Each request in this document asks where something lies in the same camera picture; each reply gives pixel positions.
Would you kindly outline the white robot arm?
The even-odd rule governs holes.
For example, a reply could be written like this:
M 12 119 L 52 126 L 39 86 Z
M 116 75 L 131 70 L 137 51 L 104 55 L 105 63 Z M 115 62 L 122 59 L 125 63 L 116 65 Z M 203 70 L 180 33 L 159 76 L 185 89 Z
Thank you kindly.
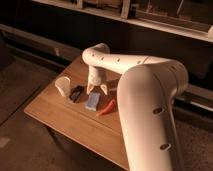
M 112 54 L 104 43 L 85 49 L 82 58 L 89 66 L 88 91 L 108 91 L 106 70 L 121 75 L 117 104 L 130 171 L 184 171 L 172 105 L 187 88 L 185 66 L 174 59 Z

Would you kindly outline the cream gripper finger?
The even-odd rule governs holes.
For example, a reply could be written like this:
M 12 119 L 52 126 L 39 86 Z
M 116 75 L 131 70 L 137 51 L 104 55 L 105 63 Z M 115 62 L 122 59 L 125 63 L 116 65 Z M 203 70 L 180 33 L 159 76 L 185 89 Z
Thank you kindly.
M 106 84 L 101 84 L 100 88 L 104 92 L 105 95 L 108 95 L 108 87 Z
M 87 95 L 89 95 L 90 94 L 90 92 L 94 89 L 94 85 L 93 84 L 90 84 L 90 83 L 88 83 L 87 84 Z

